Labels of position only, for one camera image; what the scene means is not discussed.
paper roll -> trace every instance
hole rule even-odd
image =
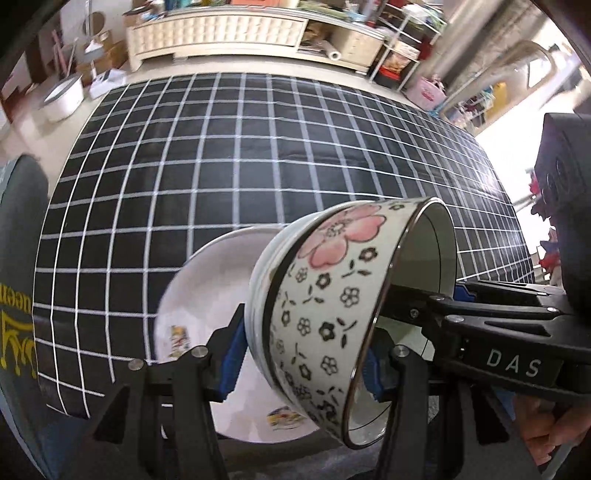
[[[314,43],[322,48],[326,53],[326,56],[331,60],[338,61],[341,59],[341,53],[326,40],[316,40]]]

human hand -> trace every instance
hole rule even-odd
[[[549,441],[554,445],[572,442],[578,445],[591,427],[591,405],[572,407],[554,424]]]
[[[556,425],[554,416],[551,412],[540,412],[540,404],[539,398],[525,395],[513,398],[515,423],[536,465],[550,461],[550,453],[556,445],[560,445],[560,442],[555,443],[556,435],[550,437]]]

pink flower pattern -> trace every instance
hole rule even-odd
[[[304,242],[298,258],[308,257],[315,270],[326,270],[340,263],[347,255],[349,242],[373,240],[386,221],[374,215],[380,206],[374,203],[345,209],[324,221]]]

ceramic bowl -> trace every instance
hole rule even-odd
[[[262,331],[277,388],[347,446],[378,440],[389,405],[366,390],[361,366],[385,296],[392,284],[451,296],[456,255],[440,199],[366,203],[326,219],[284,257],[269,290]]]
[[[282,389],[276,387],[276,382],[269,370],[268,363],[264,360],[264,344],[261,333],[262,315],[271,286],[271,280],[287,252],[310,228],[313,228],[314,225],[334,215],[336,212],[344,210],[349,206],[362,205],[364,203],[368,203],[368,201],[357,200],[341,203],[321,212],[310,213],[297,219],[295,222],[291,222],[267,245],[252,271],[249,283],[249,295],[244,313],[246,341],[259,370],[267,379],[269,385],[274,388],[280,397],[285,399],[286,403],[291,402],[285,397]]]

blue gripper pad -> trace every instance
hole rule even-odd
[[[222,364],[219,370],[220,380],[217,390],[222,401],[226,400],[226,397],[236,388],[236,382],[238,381],[238,375],[242,368],[247,347],[244,316],[242,316],[230,342],[230,348],[222,358]]]
[[[370,392],[375,400],[382,397],[384,388],[382,382],[379,379],[379,363],[378,358],[371,348],[368,349],[368,354],[363,362],[363,368],[361,369],[363,376],[363,383],[368,392]]]
[[[465,285],[456,283],[456,288],[453,290],[453,299],[456,301],[474,301],[476,296],[472,295]]]

